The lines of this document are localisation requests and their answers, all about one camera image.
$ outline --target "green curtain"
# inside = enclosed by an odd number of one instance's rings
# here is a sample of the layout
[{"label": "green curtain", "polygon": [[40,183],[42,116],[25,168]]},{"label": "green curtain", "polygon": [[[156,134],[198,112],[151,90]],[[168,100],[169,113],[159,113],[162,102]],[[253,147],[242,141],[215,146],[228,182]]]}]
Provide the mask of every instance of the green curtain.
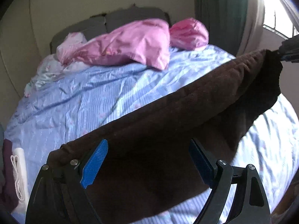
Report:
[{"label": "green curtain", "polygon": [[195,0],[195,18],[209,31],[210,44],[237,55],[246,23],[248,0]]}]

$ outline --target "blue gripper pad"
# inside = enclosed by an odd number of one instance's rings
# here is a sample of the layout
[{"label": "blue gripper pad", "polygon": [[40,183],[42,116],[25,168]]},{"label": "blue gripper pad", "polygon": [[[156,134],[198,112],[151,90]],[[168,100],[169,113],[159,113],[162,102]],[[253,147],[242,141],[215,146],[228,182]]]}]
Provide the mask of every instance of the blue gripper pad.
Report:
[{"label": "blue gripper pad", "polygon": [[216,177],[215,173],[217,170],[217,166],[215,164],[216,160],[213,159],[212,156],[208,155],[209,153],[204,150],[203,146],[197,145],[193,139],[189,145],[189,154],[199,171],[203,182],[209,185],[210,188],[213,188]]},{"label": "blue gripper pad", "polygon": [[108,153],[108,142],[103,139],[82,169],[81,185],[86,189],[95,180],[96,175]]}]

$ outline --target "brown towel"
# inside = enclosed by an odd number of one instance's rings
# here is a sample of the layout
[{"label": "brown towel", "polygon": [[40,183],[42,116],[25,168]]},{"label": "brown towel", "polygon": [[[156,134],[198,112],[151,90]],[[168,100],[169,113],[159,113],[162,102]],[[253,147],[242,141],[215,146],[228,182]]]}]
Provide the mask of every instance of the brown towel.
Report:
[{"label": "brown towel", "polygon": [[109,224],[156,215],[207,189],[189,157],[190,139],[230,162],[253,121],[276,102],[281,70],[270,51],[243,55],[63,145],[47,162],[79,159],[105,138],[109,152],[87,188],[98,215]]}]

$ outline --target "gray headboard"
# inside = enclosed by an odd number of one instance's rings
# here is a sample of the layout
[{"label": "gray headboard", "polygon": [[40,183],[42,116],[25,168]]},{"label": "gray headboard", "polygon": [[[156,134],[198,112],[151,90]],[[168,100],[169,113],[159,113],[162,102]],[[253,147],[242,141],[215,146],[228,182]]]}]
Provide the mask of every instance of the gray headboard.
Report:
[{"label": "gray headboard", "polygon": [[167,21],[171,26],[169,15],[161,9],[155,7],[137,7],[132,6],[128,9],[114,11],[108,14],[100,14],[89,19],[71,25],[57,33],[51,43],[50,51],[55,53],[59,46],[69,33],[82,32],[87,40],[97,37],[101,34],[110,33],[111,31],[136,20],[147,18],[159,18]]}]

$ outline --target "wall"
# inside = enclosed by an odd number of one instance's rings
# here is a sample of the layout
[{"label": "wall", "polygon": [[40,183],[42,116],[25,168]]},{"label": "wall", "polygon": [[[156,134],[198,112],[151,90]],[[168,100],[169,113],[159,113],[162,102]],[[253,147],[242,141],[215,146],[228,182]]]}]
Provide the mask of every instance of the wall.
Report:
[{"label": "wall", "polygon": [[0,123],[5,127],[40,61],[29,0],[14,0],[0,23]]},{"label": "wall", "polygon": [[[259,49],[276,50],[284,39],[279,35],[263,29]],[[282,62],[283,70],[280,75],[280,88],[283,95],[289,100],[299,116],[299,64]]]},{"label": "wall", "polygon": [[52,37],[65,27],[134,3],[161,8],[169,13],[173,23],[194,17],[194,0],[31,0],[30,3],[33,30],[42,57],[50,53]]}]

